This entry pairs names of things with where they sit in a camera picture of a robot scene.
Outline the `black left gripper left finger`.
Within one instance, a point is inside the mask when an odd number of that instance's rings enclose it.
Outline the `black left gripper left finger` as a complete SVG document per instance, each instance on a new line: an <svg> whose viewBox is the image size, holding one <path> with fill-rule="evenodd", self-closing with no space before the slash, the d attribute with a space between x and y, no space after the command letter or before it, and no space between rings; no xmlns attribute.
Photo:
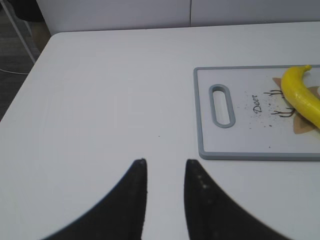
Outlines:
<svg viewBox="0 0 320 240"><path fill-rule="evenodd" d="M92 209L47 240L140 240L147 206L147 161L133 161Z"/></svg>

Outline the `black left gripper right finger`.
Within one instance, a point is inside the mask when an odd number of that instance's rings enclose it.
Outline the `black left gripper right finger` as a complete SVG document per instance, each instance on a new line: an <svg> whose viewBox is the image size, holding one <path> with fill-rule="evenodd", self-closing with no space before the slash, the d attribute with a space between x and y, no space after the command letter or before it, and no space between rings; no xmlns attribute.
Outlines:
<svg viewBox="0 0 320 240"><path fill-rule="evenodd" d="M285 240L230 198L196 159L185 165L184 211L191 240Z"/></svg>

